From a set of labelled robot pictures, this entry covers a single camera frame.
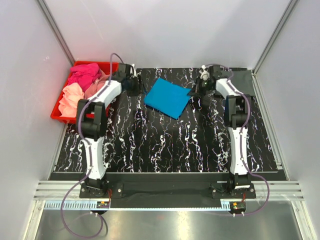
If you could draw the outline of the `blue t shirt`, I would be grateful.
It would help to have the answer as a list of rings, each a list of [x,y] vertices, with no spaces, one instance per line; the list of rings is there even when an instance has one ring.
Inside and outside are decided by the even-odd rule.
[[[187,106],[191,89],[158,78],[144,98],[145,105],[177,120]]]

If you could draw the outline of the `dark grey t shirt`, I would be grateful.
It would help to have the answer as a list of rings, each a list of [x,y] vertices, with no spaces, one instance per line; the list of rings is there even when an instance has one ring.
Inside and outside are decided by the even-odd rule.
[[[253,86],[253,76],[252,72],[246,68],[236,68],[233,69],[232,72],[224,71],[223,74],[227,77],[231,78],[232,84],[238,89],[238,91],[242,92],[243,94],[248,94],[254,97],[255,90]]]

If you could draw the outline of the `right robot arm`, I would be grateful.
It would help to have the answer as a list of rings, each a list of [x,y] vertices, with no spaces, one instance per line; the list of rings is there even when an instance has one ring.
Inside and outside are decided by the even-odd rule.
[[[202,65],[200,76],[188,93],[191,97],[202,97],[215,90],[225,100],[224,125],[230,136],[231,163],[227,192],[232,198],[239,198],[251,186],[250,170],[247,164],[247,134],[251,116],[251,101],[232,83],[234,73],[222,76],[221,65]]]

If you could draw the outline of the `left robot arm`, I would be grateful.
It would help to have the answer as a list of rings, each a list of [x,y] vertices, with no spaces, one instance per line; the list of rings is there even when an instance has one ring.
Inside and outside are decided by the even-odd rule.
[[[145,92],[144,83],[134,64],[119,63],[101,88],[77,104],[76,127],[85,147],[86,174],[81,185],[97,198],[108,193],[103,141],[107,131],[107,107],[122,92],[129,97]]]

